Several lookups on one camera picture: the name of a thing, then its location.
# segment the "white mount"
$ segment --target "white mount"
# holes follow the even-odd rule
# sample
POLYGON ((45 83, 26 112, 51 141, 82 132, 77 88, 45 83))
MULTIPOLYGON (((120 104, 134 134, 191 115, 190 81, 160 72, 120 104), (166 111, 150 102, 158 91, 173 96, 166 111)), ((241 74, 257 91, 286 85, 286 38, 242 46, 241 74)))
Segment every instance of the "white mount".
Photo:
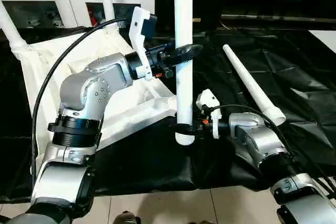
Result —
MULTIPOLYGON (((212 94, 210 89, 203 90, 201 94, 198 95, 196 100, 196 106, 202 110, 203 105, 208 106, 209 108, 219 106, 218 99, 212 94)), ((219 139, 218 133, 218 120, 222 119, 222 114, 220 109, 216 109, 210 114, 212 119, 212 134, 215 139, 219 139)))
POLYGON ((132 48, 135 50, 135 52, 137 52, 142 63, 142 66, 136 68, 136 74, 138 75, 138 78, 145 77, 147 81, 151 80, 153 75, 151 66, 146 56, 146 49, 143 46, 145 36, 141 34, 141 31, 143 27, 143 21, 145 19, 149 20, 150 17, 151 13, 148 10, 135 7, 129 32, 132 48))

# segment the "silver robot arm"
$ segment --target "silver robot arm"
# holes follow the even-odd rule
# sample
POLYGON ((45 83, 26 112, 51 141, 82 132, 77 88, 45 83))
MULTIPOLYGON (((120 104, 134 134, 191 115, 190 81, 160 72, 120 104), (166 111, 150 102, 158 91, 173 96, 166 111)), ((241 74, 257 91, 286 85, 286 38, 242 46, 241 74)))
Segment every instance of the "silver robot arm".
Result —
POLYGON ((169 78, 173 75, 172 66, 191 60, 202 51, 201 45, 174 49, 170 44, 145 50, 141 43, 151 33, 155 20, 136 8, 130 29, 135 52, 99 58, 63 81, 59 115, 48 126, 54 136, 38 172, 32 206, 7 223, 68 224, 90 211, 94 197, 92 163, 111 96, 139 78, 149 80, 157 74, 169 78))
MULTIPOLYGON (((202 112, 219 105, 210 90, 199 95, 202 112)), ((229 133, 249 154, 254 166, 270 183, 270 191, 281 206, 278 217, 285 224, 336 224, 336 208, 286 150, 277 134, 254 113, 232 113, 228 121, 214 114, 198 129, 210 129, 214 138, 229 133)))

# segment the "black tarp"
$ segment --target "black tarp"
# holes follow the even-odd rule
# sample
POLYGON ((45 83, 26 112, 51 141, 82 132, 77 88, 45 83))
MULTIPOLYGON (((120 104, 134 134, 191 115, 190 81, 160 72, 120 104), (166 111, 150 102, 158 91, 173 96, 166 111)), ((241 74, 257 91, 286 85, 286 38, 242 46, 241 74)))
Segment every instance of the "black tarp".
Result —
MULTIPOLYGON (((21 33, 34 42, 68 31, 29 29, 21 33)), ((169 41, 173 42, 169 36, 160 35, 146 45, 169 41)), ((329 175, 336 175, 335 54, 329 48, 307 31, 216 31, 195 34, 194 42, 204 45, 202 55, 194 60, 194 99, 209 88, 222 104, 256 108, 222 50, 228 43, 287 116, 281 130, 289 142, 296 141, 329 175)), ((31 121, 20 64, 7 42, 0 43, 0 202, 21 202, 30 193, 31 121)), ((164 82, 175 91, 174 79, 164 82)), ((230 141, 204 137, 192 146, 179 146, 169 128, 174 122, 174 118, 166 118, 99 151, 95 161, 97 195, 239 184, 265 188, 264 180, 234 155, 230 141)), ((295 154, 306 164, 297 151, 295 154)))

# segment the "glass cabinet door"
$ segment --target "glass cabinet door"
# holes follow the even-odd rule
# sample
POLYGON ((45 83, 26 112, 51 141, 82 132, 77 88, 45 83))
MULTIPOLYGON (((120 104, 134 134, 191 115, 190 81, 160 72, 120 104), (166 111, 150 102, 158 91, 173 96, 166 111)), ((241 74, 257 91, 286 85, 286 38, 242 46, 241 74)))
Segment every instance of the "glass cabinet door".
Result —
MULTIPOLYGON (((102 3, 86 3, 92 26, 96 26, 106 21, 104 7, 102 3)), ((132 18, 133 10, 140 4, 113 4, 114 15, 116 18, 132 18)), ((118 23, 119 28, 125 28, 124 22, 118 23)))
POLYGON ((3 1, 17 28, 64 28, 54 1, 3 1))

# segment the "black cylinder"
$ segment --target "black cylinder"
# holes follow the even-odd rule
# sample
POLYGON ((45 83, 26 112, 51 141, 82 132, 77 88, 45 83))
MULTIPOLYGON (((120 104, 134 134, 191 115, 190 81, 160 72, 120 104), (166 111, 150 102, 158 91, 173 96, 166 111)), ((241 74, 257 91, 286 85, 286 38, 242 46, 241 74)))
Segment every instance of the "black cylinder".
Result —
POLYGON ((49 123, 48 130, 54 132, 54 144, 92 147, 97 143, 99 121, 59 116, 55 123, 49 123))
POLYGON ((262 160, 259 168, 261 173, 268 178, 272 184, 275 184, 283 178, 295 176, 303 172, 300 164, 287 152, 281 152, 277 155, 265 158, 262 160))

